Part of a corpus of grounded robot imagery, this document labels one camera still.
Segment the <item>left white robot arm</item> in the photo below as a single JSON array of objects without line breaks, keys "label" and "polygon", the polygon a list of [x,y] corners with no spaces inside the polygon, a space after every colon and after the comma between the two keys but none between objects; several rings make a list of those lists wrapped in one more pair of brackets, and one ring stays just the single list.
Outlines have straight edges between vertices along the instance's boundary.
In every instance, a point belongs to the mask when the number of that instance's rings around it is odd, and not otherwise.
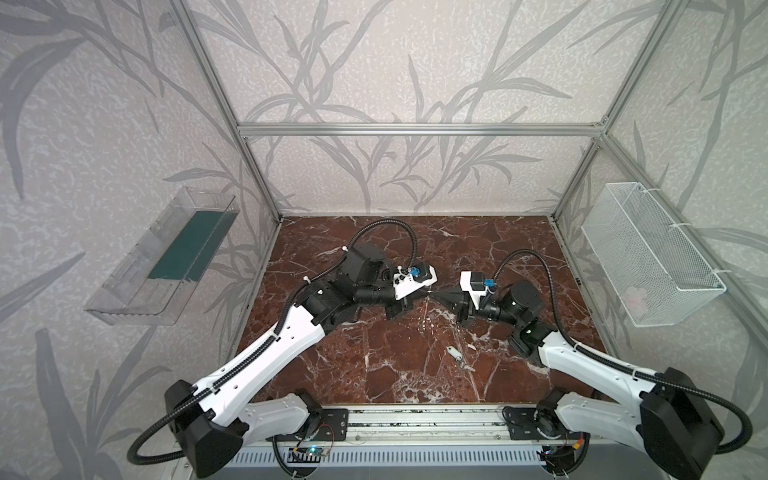
[{"label": "left white robot arm", "polygon": [[395,318],[436,280],[425,262],[396,267],[372,245],[349,246],[331,269],[302,285],[257,341],[197,382],[172,384],[164,394],[169,428],[196,476],[221,470],[249,440],[305,429],[322,410],[306,393],[267,401],[254,412],[249,402],[305,350],[354,321],[360,308],[382,306]]}]

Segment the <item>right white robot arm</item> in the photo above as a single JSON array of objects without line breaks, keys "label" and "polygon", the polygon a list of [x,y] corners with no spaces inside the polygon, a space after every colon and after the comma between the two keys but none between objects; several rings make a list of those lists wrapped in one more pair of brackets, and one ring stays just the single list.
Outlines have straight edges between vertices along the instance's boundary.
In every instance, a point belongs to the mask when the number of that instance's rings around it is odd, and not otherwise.
[{"label": "right white robot arm", "polygon": [[486,282],[479,289],[454,287],[435,299],[466,326],[477,318],[509,324],[509,343],[530,362],[569,375],[600,398],[559,390],[539,403],[542,422],[554,428],[589,433],[646,454],[675,479],[699,479],[724,437],[724,429],[693,381],[672,367],[663,372],[621,363],[577,342],[541,321],[544,302],[528,281],[504,295]]}]

